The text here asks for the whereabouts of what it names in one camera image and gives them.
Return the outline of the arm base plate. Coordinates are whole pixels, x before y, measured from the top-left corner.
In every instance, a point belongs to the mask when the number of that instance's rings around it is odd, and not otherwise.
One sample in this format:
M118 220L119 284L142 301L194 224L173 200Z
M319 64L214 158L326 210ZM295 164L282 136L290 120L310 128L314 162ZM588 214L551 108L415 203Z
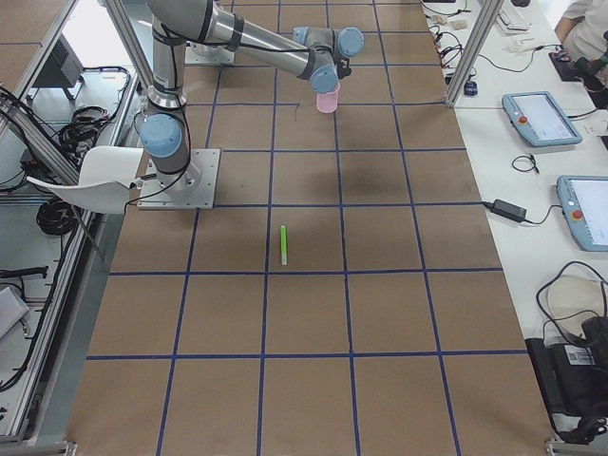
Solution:
M199 67L232 66L235 53L224 47L206 46L187 42L185 51L185 64Z
M193 149L191 163L180 180L166 190L172 180L159 174L152 160L148 161L149 172L156 174L142 185L137 207L142 210L190 210L212 209L216 194L220 150Z

